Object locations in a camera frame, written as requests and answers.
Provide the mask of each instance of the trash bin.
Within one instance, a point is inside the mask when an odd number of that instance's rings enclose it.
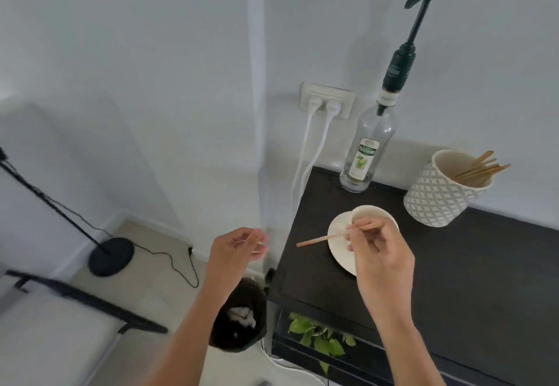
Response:
[[[231,308],[248,308],[252,311],[255,326],[243,326],[231,320],[228,311]],[[258,283],[249,278],[242,278],[217,314],[210,336],[210,346],[226,352],[242,352],[266,334],[266,296]]]

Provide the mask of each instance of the white plate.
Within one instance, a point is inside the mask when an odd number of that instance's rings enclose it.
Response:
[[[351,224],[351,216],[351,211],[348,211],[334,218],[330,223],[330,227],[328,227],[328,234],[344,233],[346,231],[346,225]],[[328,239],[328,247],[330,248],[332,256],[335,260],[342,266],[343,269],[356,276],[355,256],[353,256],[353,252],[348,250],[348,245],[349,241],[343,237]]]

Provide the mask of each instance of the white cord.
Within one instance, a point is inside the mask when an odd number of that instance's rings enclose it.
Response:
[[[282,364],[280,364],[279,362],[277,362],[278,360],[281,360],[281,361],[283,361],[283,360],[282,360],[281,358],[278,358],[278,359],[273,358],[272,356],[270,356],[270,355],[268,354],[268,352],[266,352],[266,350],[264,349],[264,339],[260,339],[260,349],[262,350],[262,352],[264,353],[264,355],[266,355],[266,356],[268,357],[268,359],[270,360],[270,362],[271,362],[272,364],[275,364],[275,365],[277,365],[278,367],[281,367],[281,368],[285,368],[286,370],[290,370],[290,371],[299,371],[300,373],[308,374],[309,376],[312,376],[312,377],[314,377],[316,380],[318,380],[318,381],[320,382],[320,384],[322,384],[322,385],[325,385],[325,384],[326,384],[320,377],[318,377],[318,376],[317,376],[316,374],[314,374],[314,373],[311,373],[310,371],[307,371],[307,370],[302,369],[302,368],[297,368],[297,367],[287,367],[287,366],[282,365]]]
[[[312,116],[316,111],[322,106],[323,100],[320,97],[312,96],[309,99],[309,110],[307,116],[307,125],[305,126],[305,133],[303,135],[303,143],[301,144],[301,151],[299,152],[299,162],[297,164],[297,171],[295,171],[295,177],[293,178],[293,184],[291,185],[291,219],[295,218],[296,208],[293,206],[293,202],[299,202],[299,199],[295,199],[295,185],[297,184],[297,178],[299,178],[299,173],[303,167],[303,155],[305,153],[305,146],[307,145],[307,138],[309,137],[309,130],[311,128]]]
[[[318,145],[318,149],[316,150],[315,155],[312,157],[311,162],[307,166],[307,169],[303,173],[303,177],[301,177],[301,188],[299,190],[299,199],[297,200],[297,206],[299,205],[299,201],[303,197],[303,192],[305,191],[305,186],[307,180],[309,178],[312,166],[315,164],[316,160],[318,159],[322,148],[324,147],[324,142],[326,141],[326,134],[328,133],[328,127],[330,127],[330,122],[334,117],[340,113],[342,110],[342,104],[335,100],[331,100],[326,104],[326,110],[328,114],[326,115],[326,121],[324,123],[324,131],[322,132],[322,138],[320,139],[320,144]]]

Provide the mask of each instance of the lamp base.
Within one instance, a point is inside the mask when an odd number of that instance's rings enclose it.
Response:
[[[134,255],[134,243],[122,237],[115,237],[104,241],[103,249],[96,247],[89,254],[87,266],[94,276],[109,277],[118,273],[132,260]]]

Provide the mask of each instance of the gray and white patterned cup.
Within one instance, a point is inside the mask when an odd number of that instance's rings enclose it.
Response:
[[[476,158],[457,150],[439,150],[404,197],[408,213],[422,224],[444,227],[493,184],[493,177],[480,187],[451,180],[469,170]]]

